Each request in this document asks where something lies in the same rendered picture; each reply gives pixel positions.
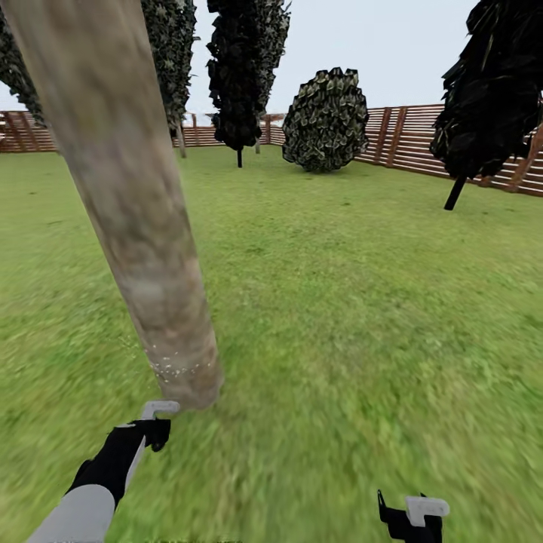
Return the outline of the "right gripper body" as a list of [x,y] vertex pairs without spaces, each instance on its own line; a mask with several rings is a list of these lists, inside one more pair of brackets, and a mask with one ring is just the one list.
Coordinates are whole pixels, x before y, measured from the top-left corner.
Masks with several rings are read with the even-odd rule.
[[443,543],[439,517],[428,515],[424,526],[413,526],[407,519],[406,511],[389,508],[387,513],[387,520],[382,522],[388,524],[392,538],[404,539],[405,543]]

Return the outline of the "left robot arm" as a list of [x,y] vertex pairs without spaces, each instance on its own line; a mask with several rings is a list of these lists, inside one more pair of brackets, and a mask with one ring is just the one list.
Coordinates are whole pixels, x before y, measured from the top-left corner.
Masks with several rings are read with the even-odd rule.
[[106,532],[146,445],[169,441],[173,401],[149,401],[138,422],[116,426],[96,459],[86,460],[73,485],[26,543],[104,543]]

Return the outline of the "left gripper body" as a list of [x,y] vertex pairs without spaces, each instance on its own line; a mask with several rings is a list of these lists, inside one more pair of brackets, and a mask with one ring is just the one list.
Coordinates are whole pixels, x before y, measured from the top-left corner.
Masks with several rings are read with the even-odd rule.
[[156,419],[155,421],[144,422],[141,419],[138,421],[149,427],[150,440],[147,444],[163,443],[169,441],[171,421],[166,419]]

